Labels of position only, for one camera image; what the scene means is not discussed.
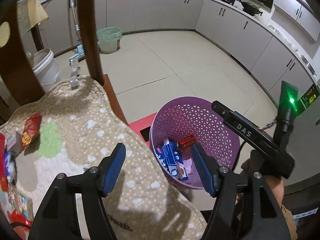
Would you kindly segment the person's right hand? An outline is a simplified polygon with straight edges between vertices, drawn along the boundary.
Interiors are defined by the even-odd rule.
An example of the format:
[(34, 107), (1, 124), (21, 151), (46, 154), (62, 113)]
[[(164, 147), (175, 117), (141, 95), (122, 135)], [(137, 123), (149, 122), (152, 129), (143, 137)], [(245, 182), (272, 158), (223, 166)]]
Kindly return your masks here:
[[(253, 161), (251, 159), (247, 159), (241, 165), (242, 172), (244, 175), (252, 175), (258, 171), (258, 169), (254, 166)], [(264, 176), (269, 188), (273, 192), (279, 206), (282, 206), (283, 198), (284, 198), (284, 183), (282, 178), (276, 178), (274, 176)]]

